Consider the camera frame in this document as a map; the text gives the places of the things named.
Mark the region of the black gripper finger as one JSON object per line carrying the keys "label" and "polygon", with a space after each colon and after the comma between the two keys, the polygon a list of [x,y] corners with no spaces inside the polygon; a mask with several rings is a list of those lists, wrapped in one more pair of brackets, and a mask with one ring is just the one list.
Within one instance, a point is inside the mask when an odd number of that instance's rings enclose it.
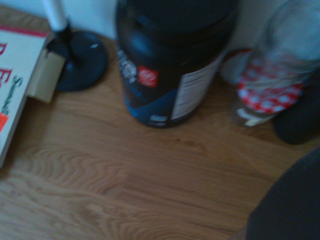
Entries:
{"label": "black gripper finger", "polygon": [[320,238],[320,149],[290,167],[249,215],[247,240]]}

